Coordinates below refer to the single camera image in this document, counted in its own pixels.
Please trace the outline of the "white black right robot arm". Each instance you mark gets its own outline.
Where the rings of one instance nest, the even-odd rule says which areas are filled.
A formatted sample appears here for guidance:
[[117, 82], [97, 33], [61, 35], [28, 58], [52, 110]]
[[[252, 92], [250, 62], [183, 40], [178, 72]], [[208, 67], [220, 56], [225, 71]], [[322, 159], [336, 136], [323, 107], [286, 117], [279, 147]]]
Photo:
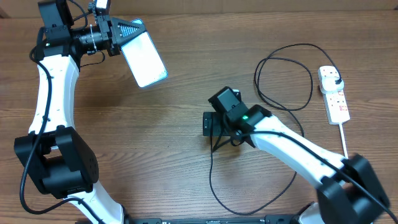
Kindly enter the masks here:
[[370, 162], [328, 151], [284, 125], [260, 105], [248, 108], [238, 90], [228, 86], [209, 98], [213, 111], [203, 115], [203, 134], [230, 137], [272, 154], [306, 179], [317, 202], [294, 215], [291, 223], [373, 223], [383, 213], [393, 221], [389, 199]]

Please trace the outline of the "blue Galaxy smartphone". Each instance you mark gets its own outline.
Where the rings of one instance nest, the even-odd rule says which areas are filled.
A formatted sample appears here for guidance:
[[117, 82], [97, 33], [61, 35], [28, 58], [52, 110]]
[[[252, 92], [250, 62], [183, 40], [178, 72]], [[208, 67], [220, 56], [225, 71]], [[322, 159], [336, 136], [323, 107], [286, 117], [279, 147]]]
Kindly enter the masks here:
[[148, 33], [139, 34], [121, 47], [129, 68], [140, 88], [168, 77], [167, 69]]

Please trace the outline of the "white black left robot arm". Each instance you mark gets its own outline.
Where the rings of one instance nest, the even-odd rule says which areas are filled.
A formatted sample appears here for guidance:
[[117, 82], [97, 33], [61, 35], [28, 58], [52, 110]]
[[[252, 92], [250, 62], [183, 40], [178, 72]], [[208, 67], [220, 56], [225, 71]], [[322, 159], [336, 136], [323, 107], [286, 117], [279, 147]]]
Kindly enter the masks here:
[[75, 27], [68, 1], [41, 1], [44, 25], [39, 29], [30, 59], [39, 70], [39, 92], [33, 122], [26, 136], [16, 138], [14, 151], [24, 167], [19, 187], [23, 207], [25, 184], [57, 199], [57, 205], [76, 206], [91, 223], [132, 223], [127, 210], [115, 202], [99, 180], [94, 152], [75, 130], [74, 93], [84, 55], [118, 55], [122, 46], [145, 32], [109, 16], [109, 1], [93, 1], [81, 16], [92, 14], [95, 24]]

